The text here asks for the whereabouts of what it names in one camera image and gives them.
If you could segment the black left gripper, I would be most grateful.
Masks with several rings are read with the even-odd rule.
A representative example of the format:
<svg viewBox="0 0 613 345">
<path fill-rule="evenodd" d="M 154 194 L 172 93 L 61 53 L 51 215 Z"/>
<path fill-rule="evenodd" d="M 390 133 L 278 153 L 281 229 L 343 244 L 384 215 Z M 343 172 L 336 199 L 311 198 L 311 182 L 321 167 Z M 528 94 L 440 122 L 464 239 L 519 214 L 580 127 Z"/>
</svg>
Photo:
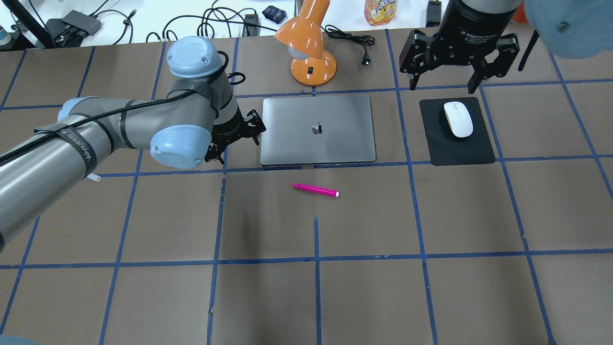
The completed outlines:
<svg viewBox="0 0 613 345">
<path fill-rule="evenodd" d="M 254 141 L 256 146 L 260 146 L 260 137 L 266 131 L 261 116 L 256 109 L 252 109 L 243 117 L 241 110 L 237 108 L 234 115 L 223 124 L 213 125 L 212 142 L 209 144 L 205 162 L 218 161 L 221 165 L 225 163 L 224 153 L 227 147 L 242 138 L 249 138 Z"/>
</svg>

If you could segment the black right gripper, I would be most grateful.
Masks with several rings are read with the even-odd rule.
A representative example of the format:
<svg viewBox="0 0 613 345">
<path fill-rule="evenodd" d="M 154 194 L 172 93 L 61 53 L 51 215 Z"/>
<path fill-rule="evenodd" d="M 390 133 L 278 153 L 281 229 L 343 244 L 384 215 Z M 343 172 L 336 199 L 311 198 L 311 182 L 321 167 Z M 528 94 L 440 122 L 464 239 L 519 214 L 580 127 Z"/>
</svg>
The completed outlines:
<svg viewBox="0 0 613 345">
<path fill-rule="evenodd" d="M 412 29 L 405 41 L 399 70 L 409 77 L 409 89 L 416 90 L 422 74 L 440 65 L 470 65 L 469 94 L 482 81 L 506 76 L 520 47 L 517 34 L 503 32 L 519 6 L 518 0 L 449 1 L 436 35 Z M 495 50 L 496 59 L 488 62 Z"/>
</svg>

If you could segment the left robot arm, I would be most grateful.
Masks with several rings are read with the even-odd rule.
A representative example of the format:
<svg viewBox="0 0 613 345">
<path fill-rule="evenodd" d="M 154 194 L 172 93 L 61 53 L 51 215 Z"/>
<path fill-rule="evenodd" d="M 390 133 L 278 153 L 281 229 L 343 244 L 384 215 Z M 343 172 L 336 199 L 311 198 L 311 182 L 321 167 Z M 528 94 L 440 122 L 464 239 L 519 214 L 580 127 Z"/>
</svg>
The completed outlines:
<svg viewBox="0 0 613 345">
<path fill-rule="evenodd" d="M 239 109 L 227 53 L 190 36 L 171 44 L 166 61 L 175 76 L 166 98 L 69 100 L 57 122 L 2 154 L 2 247 L 119 149 L 149 150 L 162 165 L 193 170 L 223 161 L 237 140 L 259 143 L 266 127 L 257 111 Z"/>
</svg>

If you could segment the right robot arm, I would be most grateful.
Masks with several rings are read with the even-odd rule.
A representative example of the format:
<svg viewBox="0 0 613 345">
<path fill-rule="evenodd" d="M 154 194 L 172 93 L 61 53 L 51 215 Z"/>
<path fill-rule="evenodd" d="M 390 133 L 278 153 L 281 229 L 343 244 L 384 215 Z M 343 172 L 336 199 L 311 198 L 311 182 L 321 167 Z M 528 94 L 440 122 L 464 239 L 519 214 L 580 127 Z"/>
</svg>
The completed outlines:
<svg viewBox="0 0 613 345">
<path fill-rule="evenodd" d="M 533 29 L 525 52 L 518 35 L 506 33 L 513 15 L 524 7 Z M 451 0 L 435 35 L 412 29 L 400 53 L 401 73 L 415 90 L 425 72 L 440 66 L 471 66 L 469 93 L 482 81 L 505 77 L 519 54 L 523 70 L 539 40 L 563 58 L 591 58 L 612 49 L 610 0 Z"/>
</svg>

